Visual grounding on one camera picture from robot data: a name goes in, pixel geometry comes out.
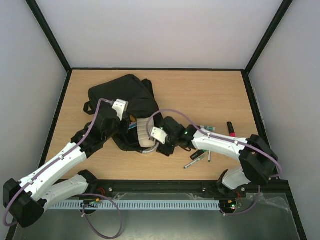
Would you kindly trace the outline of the beige pencil case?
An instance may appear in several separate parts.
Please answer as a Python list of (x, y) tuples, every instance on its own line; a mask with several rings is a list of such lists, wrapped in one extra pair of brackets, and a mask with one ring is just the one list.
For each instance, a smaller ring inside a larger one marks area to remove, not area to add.
[(148, 128), (147, 121), (148, 118), (138, 118), (136, 120), (138, 142), (142, 148), (151, 148), (156, 144), (154, 140), (150, 140), (148, 135), (150, 130), (152, 130), (152, 128), (154, 127), (154, 120), (150, 120)]

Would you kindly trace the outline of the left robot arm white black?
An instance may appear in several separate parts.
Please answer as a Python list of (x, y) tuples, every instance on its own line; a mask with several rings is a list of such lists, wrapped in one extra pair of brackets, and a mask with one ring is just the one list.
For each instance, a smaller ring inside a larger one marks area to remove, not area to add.
[(78, 131), (55, 157), (19, 181), (9, 179), (3, 185), (3, 224), (10, 226), (7, 216), (11, 214), (16, 224), (29, 227), (58, 201), (84, 193), (93, 180), (92, 174), (86, 171), (53, 185), (69, 170), (103, 148), (119, 131), (127, 108), (128, 102), (124, 100), (99, 100), (92, 122)]

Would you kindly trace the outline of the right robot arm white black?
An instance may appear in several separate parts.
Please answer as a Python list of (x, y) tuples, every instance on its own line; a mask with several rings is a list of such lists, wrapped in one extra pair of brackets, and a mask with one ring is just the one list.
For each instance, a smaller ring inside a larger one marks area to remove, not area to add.
[(250, 183), (267, 185), (278, 162), (276, 154), (258, 135), (241, 138), (217, 134), (194, 124), (184, 127), (170, 116), (159, 127), (154, 126), (150, 136), (159, 142), (158, 152), (167, 157), (180, 147), (186, 151), (214, 152), (238, 161), (239, 166), (225, 170), (216, 183), (216, 190), (224, 196)]

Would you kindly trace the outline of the black student bag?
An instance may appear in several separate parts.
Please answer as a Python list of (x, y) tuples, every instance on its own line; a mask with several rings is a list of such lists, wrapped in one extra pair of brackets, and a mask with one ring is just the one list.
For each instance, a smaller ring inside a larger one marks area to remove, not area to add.
[[(99, 99), (128, 102), (126, 112), (137, 119), (146, 119), (159, 110), (156, 102), (152, 82), (148, 79), (140, 80), (133, 74), (127, 74), (109, 82), (94, 86), (88, 90), (89, 101), (84, 104), (83, 111), (93, 115)], [(127, 134), (116, 134), (112, 137), (115, 144), (122, 151), (142, 153), (148, 148), (141, 147), (138, 140), (137, 127), (128, 130)]]

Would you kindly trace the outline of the colourful booklet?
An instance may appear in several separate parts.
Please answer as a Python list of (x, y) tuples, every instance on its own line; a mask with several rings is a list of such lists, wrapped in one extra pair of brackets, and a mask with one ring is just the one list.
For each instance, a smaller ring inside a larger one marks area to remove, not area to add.
[(134, 117), (133, 115), (130, 115), (129, 116), (129, 119), (130, 119), (130, 124), (129, 124), (129, 130), (133, 129), (133, 128), (136, 128), (137, 127), (137, 118)]

